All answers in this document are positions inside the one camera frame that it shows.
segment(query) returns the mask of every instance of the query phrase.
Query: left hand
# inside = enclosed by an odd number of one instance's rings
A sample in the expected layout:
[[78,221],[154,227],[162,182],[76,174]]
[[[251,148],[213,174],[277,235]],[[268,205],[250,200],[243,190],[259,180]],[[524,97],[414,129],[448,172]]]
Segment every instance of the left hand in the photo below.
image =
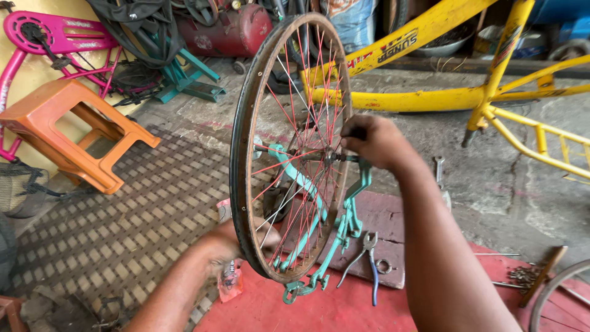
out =
[[[256,227],[263,225],[256,233],[260,242],[262,242],[270,228],[268,236],[264,241],[263,250],[274,251],[279,241],[281,241],[281,236],[278,231],[274,227],[270,227],[269,223],[264,223],[263,218],[254,217],[254,223]],[[213,267],[214,273],[221,269],[227,262],[236,258],[243,258],[240,251],[240,243],[235,234],[234,221],[232,219],[219,224],[216,228],[203,235],[196,245],[210,247],[211,250],[209,252],[211,253],[211,256],[209,261]]]

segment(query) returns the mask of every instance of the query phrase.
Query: yellow bicycle frame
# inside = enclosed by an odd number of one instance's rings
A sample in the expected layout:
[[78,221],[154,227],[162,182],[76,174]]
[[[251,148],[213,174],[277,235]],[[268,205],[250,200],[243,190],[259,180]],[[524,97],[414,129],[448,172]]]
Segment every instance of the yellow bicycle frame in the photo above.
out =
[[[418,47],[423,46],[475,16],[496,1],[442,0],[392,34],[389,34],[372,45],[349,54],[346,57],[349,75],[354,76],[377,68],[414,51]],[[432,112],[473,109],[471,118],[467,123],[466,138],[463,143],[464,147],[472,140],[476,130],[486,128],[487,121],[489,121],[521,153],[565,170],[568,174],[573,173],[590,180],[590,171],[570,164],[570,149],[567,144],[567,140],[581,144],[584,151],[582,155],[586,157],[586,161],[590,165],[590,139],[490,105],[491,102],[496,101],[570,96],[590,92],[590,84],[556,89],[553,83],[554,72],[579,64],[590,63],[590,56],[563,61],[522,77],[521,79],[499,86],[500,79],[504,75],[506,66],[534,3],[534,0],[517,0],[514,3],[483,85],[479,87],[463,87],[437,91],[420,90],[408,93],[351,92],[352,106],[358,109],[388,112]],[[317,85],[323,84],[324,79],[327,79],[324,75],[329,72],[329,65],[324,64],[323,67],[318,66],[300,72],[301,80],[303,82],[310,82],[308,86],[304,87],[304,92],[312,103],[326,102],[326,96],[331,96],[328,98],[330,105],[334,105],[337,100],[342,100],[339,92],[335,93],[333,90],[329,90],[325,94],[325,89],[316,87]],[[335,69],[332,68],[331,79],[335,77],[337,75]],[[515,87],[532,82],[533,80],[537,81],[537,91],[511,92]],[[537,133],[537,151],[533,151],[520,143],[500,122],[498,117],[535,127]],[[547,133],[559,137],[563,161],[549,156],[545,137]]]

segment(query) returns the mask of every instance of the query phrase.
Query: checkered mat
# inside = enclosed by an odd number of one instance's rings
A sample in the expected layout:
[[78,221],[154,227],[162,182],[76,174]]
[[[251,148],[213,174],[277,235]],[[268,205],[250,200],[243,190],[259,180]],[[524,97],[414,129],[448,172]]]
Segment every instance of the checkered mat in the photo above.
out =
[[[151,126],[156,149],[136,144],[114,166],[125,184],[114,195],[58,203],[17,240],[9,294],[30,297],[36,285],[76,294],[97,311],[100,298],[121,296],[136,309],[180,254],[218,220],[229,197],[229,158]],[[196,307],[196,323],[218,296]]]

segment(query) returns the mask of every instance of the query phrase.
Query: blue-handled pliers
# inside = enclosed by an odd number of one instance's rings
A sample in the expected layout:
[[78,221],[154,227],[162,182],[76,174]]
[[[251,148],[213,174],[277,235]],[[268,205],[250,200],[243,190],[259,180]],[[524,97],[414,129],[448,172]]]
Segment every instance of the blue-handled pliers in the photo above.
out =
[[336,288],[340,287],[342,281],[344,281],[344,277],[348,273],[348,269],[359,260],[359,258],[366,252],[369,252],[369,263],[371,264],[371,270],[373,270],[373,307],[377,306],[377,287],[379,286],[379,276],[377,275],[377,266],[375,266],[375,258],[373,257],[373,253],[375,251],[375,245],[377,244],[377,232],[375,232],[375,236],[371,240],[369,238],[369,232],[366,232],[365,238],[363,239],[363,251],[355,257],[346,267],[344,270],[344,274],[342,275],[342,279],[336,286]]

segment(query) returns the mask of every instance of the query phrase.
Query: wall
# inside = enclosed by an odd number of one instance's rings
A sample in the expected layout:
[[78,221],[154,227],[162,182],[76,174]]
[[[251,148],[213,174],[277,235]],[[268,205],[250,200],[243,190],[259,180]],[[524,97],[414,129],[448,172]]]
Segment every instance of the wall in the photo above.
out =
[[[98,21],[96,15],[90,8],[90,5],[85,0],[14,0],[16,7],[13,7],[13,11],[17,10],[29,10],[35,12],[42,12],[45,14],[61,15],[74,18],[91,19]],[[4,21],[4,18],[8,16],[8,11],[0,9],[0,22]],[[0,34],[0,69],[4,69],[8,60],[12,56],[12,53],[16,49],[16,46],[11,43],[4,30]],[[106,59],[106,50],[82,52],[82,56],[86,58],[94,67],[104,65]],[[77,58],[78,62],[84,64],[84,61]],[[53,70],[51,67],[51,61],[46,56],[34,56],[32,54],[27,55],[21,68],[18,70],[15,76],[10,91],[8,92],[8,103],[7,107],[10,107],[17,100],[25,97],[33,90],[41,86],[42,84],[55,80],[63,74],[60,71]],[[98,91],[98,87],[91,81],[81,78],[81,82],[86,84],[94,91]],[[111,105],[115,104],[121,99],[120,96],[113,95],[112,98],[108,97],[105,99]],[[117,108],[122,114],[127,115],[137,108],[137,105],[122,106]],[[72,114],[65,115],[57,123],[56,127],[72,141],[79,141],[90,129],[89,126],[79,120]],[[5,131],[4,148],[7,149],[10,143],[14,140],[14,134],[9,131]],[[40,167],[48,170],[51,175],[57,172],[57,166],[51,161],[46,159],[43,155],[37,152],[34,148],[23,143],[17,152],[17,156],[20,157],[24,162],[31,166]]]

